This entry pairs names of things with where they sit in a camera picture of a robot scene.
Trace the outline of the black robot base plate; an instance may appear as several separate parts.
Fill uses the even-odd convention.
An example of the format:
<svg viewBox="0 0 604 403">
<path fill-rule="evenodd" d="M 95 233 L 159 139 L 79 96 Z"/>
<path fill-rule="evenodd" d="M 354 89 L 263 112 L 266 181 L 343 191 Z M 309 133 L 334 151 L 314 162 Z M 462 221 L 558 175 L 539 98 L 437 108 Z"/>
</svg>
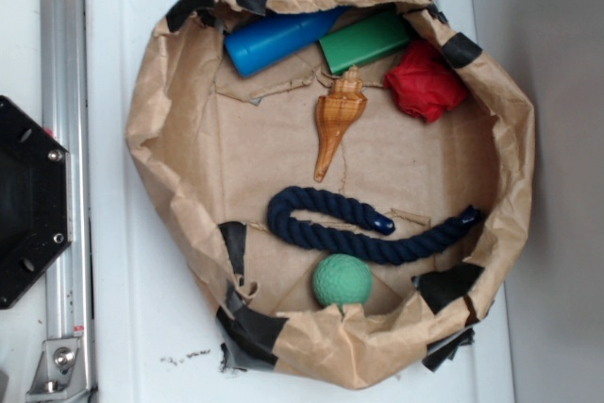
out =
<svg viewBox="0 0 604 403">
<path fill-rule="evenodd" d="M 1 98 L 1 308 L 8 310 L 71 243 L 69 152 Z"/>
</svg>

